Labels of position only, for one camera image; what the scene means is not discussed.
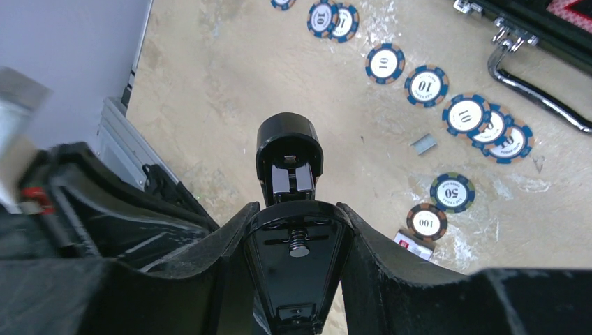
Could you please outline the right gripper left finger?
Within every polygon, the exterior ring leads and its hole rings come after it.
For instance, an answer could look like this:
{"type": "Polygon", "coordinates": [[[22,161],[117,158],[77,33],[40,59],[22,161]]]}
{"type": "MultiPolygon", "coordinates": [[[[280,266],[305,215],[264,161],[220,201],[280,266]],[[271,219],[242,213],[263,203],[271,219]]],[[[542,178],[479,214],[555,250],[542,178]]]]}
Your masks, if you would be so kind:
{"type": "Polygon", "coordinates": [[[239,240],[245,205],[155,272],[111,258],[60,258],[29,216],[1,213],[2,334],[259,334],[239,240]]]}

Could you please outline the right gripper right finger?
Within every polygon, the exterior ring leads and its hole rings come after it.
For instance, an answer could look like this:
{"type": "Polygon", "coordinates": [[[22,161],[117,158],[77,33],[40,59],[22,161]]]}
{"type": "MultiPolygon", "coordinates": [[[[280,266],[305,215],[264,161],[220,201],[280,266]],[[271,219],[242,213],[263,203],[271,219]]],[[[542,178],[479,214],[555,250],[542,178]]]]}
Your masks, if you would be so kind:
{"type": "Polygon", "coordinates": [[[423,260],[339,203],[354,228],[341,279],[350,334],[590,334],[591,272],[423,260]]]}

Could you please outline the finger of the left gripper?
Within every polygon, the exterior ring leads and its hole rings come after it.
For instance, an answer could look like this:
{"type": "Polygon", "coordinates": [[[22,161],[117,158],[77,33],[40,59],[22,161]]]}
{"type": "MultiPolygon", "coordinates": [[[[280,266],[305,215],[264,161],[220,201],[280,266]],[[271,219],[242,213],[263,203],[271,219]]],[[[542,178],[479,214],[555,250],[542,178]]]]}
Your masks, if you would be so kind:
{"type": "Polygon", "coordinates": [[[217,229],[217,224],[158,165],[146,165],[142,191],[111,171],[84,142],[40,150],[18,180],[34,204],[36,244],[62,258],[113,258],[143,272],[217,229]]]}

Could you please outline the black stapler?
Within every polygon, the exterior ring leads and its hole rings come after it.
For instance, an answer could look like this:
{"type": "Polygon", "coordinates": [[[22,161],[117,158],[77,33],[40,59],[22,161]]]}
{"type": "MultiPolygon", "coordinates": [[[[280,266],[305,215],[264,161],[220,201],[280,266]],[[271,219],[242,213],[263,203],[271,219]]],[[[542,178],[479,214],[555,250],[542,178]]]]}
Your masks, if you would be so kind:
{"type": "Polygon", "coordinates": [[[265,208],[245,233],[245,256],[273,334],[320,334],[353,244],[353,226],[316,199],[323,150],[313,124],[281,112],[257,133],[256,172],[265,208]]]}

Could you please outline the staple strip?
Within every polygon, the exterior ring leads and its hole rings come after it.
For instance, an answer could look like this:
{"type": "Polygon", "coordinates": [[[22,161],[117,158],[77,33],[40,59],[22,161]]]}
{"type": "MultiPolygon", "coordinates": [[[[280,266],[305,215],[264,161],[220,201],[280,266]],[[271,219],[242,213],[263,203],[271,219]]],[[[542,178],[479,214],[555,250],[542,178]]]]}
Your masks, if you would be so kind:
{"type": "Polygon", "coordinates": [[[414,141],[410,146],[414,148],[418,156],[427,153],[437,145],[436,139],[431,134],[426,134],[414,141]]]}

